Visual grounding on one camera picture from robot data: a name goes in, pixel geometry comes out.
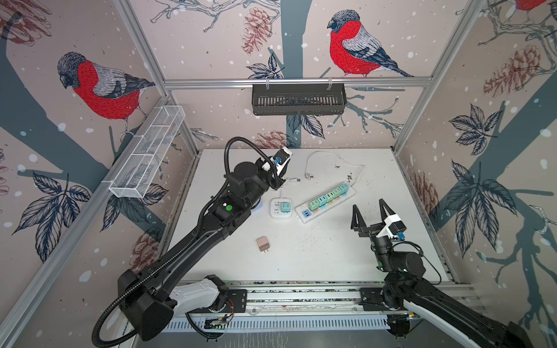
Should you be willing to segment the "teal charger plug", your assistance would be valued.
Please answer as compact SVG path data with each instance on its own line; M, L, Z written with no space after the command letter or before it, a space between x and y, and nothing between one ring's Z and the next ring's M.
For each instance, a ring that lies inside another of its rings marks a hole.
M320 207L322 207L322 206L324 206L325 204L327 204L327 198L326 198L326 196L321 196L321 197L319 197L319 198L318 198L318 202L319 202L319 206L320 206Z
M342 184L339 186L340 189L340 193L341 194L346 194L349 190L350 186L348 184Z
M290 214L292 211L292 205L289 202L282 202L280 205L280 210L282 213Z

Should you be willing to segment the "pink USB charger plug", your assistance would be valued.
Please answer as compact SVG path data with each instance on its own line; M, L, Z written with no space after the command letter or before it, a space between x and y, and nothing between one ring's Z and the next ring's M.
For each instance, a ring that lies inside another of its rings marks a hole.
M270 243L266 236L262 236L256 240L258 249L261 252L267 252L270 249Z

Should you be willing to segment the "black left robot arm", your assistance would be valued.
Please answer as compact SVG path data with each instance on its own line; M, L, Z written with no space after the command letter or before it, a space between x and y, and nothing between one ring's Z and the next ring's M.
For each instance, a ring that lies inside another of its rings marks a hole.
M165 329L176 310L190 313L225 306L229 288L216 275L185 286L180 295L173 294L173 290L196 263L251 216L252 209L269 189L281 188L291 159L292 151L287 147L270 157L248 139L240 136L230 139L223 153L222 187L201 209L196 225L178 244L139 272L126 271L119 277L117 299L93 327L93 345L114 347L136 335L149 341ZM120 309L133 330L107 341L100 332L115 309Z

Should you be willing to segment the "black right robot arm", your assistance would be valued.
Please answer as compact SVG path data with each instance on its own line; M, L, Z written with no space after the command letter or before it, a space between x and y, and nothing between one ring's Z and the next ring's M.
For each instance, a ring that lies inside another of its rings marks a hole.
M382 287L361 289L364 310L407 310L463 347L532 346L527 332L518 324L502 324L483 316L428 281L424 277L423 249L395 250L406 243L406 225L384 200L379 201L379 209L381 222L367 225L358 206L352 207L351 229L370 240L377 269L386 275Z

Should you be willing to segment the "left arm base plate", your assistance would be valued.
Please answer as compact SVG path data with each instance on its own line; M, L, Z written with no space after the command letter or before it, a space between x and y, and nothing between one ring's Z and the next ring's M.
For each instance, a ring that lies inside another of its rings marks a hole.
M219 310L210 308L200 308L191 311L191 314L231 314L231 313L245 313L247 307L247 290L246 289L232 289L228 292L228 297Z

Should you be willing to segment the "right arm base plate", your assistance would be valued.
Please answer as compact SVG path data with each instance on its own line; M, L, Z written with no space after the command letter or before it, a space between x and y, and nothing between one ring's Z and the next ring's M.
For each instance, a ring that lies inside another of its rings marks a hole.
M365 311L405 310L404 301L410 302L421 295L401 287L364 287L359 289L361 305Z

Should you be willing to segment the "blue square power socket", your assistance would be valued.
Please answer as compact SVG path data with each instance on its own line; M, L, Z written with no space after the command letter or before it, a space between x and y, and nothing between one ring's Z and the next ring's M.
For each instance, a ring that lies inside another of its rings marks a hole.
M258 204L256 204L255 207L253 207L253 208L251 209L251 213L252 213L252 214L255 214L256 212L258 212L259 210L261 210L262 207L263 207L263 202L260 200L260 201L258 202Z

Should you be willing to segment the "teal charger plug bottom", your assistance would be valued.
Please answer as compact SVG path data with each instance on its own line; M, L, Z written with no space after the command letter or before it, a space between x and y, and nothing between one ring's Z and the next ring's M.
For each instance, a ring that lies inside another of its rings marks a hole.
M320 206L320 207L322 207L322 206L324 206L325 204L327 204L327 198L326 198L326 196L321 196L321 197L319 197L319 198L318 198L318 202L319 202L319 206Z

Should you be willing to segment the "white square power socket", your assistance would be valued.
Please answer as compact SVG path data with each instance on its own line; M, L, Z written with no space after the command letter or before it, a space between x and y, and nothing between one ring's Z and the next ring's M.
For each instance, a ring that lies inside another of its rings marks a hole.
M290 184L300 183L299 178L287 178L286 182L282 185L282 187L278 190L278 197L274 197L270 203L270 216L273 219L287 219L292 216L293 207L290 214L282 213L280 210L280 205L282 202L289 202L292 205L292 200L288 197L284 196L284 190Z

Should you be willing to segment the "white multicolour power strip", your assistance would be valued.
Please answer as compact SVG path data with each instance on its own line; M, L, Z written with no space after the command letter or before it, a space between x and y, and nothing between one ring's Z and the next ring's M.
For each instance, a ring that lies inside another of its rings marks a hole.
M345 165L350 168L355 168L355 171L348 171L346 181L334 185L329 190L326 190L318 196L313 197L311 200L298 205L294 211L297 214L299 221L302 223L309 223L310 221L315 220L354 197L356 195L355 185L360 181L361 174L366 167L365 165L349 163L341 156L333 152L316 151L309 156L306 162L304 175L307 180L312 181L316 178L316 176L313 173L310 173L308 169L311 161L321 155L332 155L336 157L337 160L333 163L334 169L341 169L342 165Z

